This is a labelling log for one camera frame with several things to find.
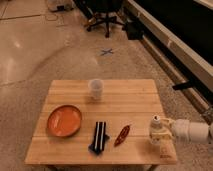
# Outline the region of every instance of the black chair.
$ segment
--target black chair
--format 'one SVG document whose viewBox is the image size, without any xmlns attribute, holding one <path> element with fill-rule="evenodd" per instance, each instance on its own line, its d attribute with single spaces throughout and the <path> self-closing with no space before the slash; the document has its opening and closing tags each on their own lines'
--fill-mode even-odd
<svg viewBox="0 0 213 171">
<path fill-rule="evenodd" d="M 109 23 L 119 24 L 124 26 L 123 23 L 117 21 L 117 17 L 109 17 L 109 13 L 118 12 L 121 8 L 123 0 L 87 0 L 88 6 L 94 9 L 98 13 L 105 13 L 105 17 L 98 18 L 97 22 L 87 28 L 87 31 L 91 31 L 94 26 L 105 23 L 106 35 L 109 37 Z"/>
</svg>

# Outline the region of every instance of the white cup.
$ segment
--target white cup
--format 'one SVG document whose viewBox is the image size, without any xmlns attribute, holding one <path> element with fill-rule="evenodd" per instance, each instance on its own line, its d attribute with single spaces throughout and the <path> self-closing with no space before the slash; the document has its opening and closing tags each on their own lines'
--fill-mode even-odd
<svg viewBox="0 0 213 171">
<path fill-rule="evenodd" d="M 95 100 L 100 100 L 104 88 L 103 81 L 100 79 L 90 80 L 88 83 L 90 94 Z"/>
</svg>

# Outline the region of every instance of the wooden table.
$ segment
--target wooden table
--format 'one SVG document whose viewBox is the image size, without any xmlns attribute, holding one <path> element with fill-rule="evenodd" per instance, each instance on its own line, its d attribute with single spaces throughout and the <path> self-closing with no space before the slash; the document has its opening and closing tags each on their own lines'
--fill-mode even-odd
<svg viewBox="0 0 213 171">
<path fill-rule="evenodd" d="M 173 142 L 168 140 L 162 150 L 149 142 L 149 122 L 153 115 L 164 117 L 155 82 L 146 80 L 104 80 L 101 101 L 94 101 L 86 80 L 54 80 L 38 120 L 25 159 L 33 165 L 88 164 L 175 164 Z M 57 138 L 46 132 L 50 113 L 58 106 L 72 104 L 82 111 L 82 127 L 69 138 Z M 105 151 L 95 156 L 88 151 L 96 121 L 106 121 L 110 140 Z M 121 129 L 131 124 L 129 136 L 118 147 L 113 143 Z"/>
</svg>

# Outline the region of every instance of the orange plate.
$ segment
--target orange plate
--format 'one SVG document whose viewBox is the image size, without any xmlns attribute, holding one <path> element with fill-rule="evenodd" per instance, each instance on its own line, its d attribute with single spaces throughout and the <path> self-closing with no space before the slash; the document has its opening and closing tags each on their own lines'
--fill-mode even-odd
<svg viewBox="0 0 213 171">
<path fill-rule="evenodd" d="M 57 137 L 66 137 L 76 133 L 81 127 L 81 112 L 72 105 L 56 108 L 49 116 L 47 129 Z"/>
</svg>

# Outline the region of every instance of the table leg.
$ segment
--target table leg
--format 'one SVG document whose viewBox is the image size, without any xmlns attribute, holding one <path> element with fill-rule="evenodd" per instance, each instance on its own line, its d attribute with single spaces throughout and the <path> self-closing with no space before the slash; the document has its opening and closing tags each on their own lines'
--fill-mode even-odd
<svg viewBox="0 0 213 171">
<path fill-rule="evenodd" d="M 157 167 L 158 165 L 151 165 L 147 171 L 154 171 Z"/>
<path fill-rule="evenodd" d="M 54 165 L 46 165 L 46 167 L 51 171 L 58 171 L 58 169 Z"/>
</svg>

